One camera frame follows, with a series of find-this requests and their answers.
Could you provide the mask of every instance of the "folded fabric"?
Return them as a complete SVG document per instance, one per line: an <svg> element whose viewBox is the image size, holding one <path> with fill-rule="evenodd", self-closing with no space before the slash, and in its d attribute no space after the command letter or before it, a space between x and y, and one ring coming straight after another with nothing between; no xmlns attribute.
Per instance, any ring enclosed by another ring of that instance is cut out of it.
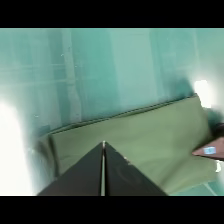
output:
<svg viewBox="0 0 224 224"><path fill-rule="evenodd" d="M198 96L65 128L43 138L54 175L63 174L107 141L148 178L172 194L215 179L215 161L191 153L212 139Z"/></svg>

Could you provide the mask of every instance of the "green cloth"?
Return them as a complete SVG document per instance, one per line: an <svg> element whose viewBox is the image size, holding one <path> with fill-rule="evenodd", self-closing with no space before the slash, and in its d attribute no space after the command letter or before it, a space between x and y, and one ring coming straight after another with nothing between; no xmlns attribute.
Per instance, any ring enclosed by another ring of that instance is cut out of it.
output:
<svg viewBox="0 0 224 224"><path fill-rule="evenodd" d="M215 179L215 162L191 155L211 138L200 100L193 96L63 128L45 136L40 143L51 157L51 166L63 174L105 140L171 194Z"/></svg>

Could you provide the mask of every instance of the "teal background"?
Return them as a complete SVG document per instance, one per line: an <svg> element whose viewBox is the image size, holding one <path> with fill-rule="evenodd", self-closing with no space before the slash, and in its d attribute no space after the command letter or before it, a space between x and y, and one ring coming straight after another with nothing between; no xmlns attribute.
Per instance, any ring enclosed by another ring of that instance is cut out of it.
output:
<svg viewBox="0 0 224 224"><path fill-rule="evenodd" d="M224 111L224 29L0 29L0 99L16 107L27 147L51 130L192 94Z"/></svg>

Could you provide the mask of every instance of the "sticker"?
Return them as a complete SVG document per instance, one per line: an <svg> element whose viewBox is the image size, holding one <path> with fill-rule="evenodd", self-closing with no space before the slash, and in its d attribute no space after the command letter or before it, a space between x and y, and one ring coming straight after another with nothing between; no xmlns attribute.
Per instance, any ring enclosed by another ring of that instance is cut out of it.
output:
<svg viewBox="0 0 224 224"><path fill-rule="evenodd" d="M204 148L204 153L207 154L207 155L215 154L216 149L215 149L215 147L207 147L207 148Z"/></svg>

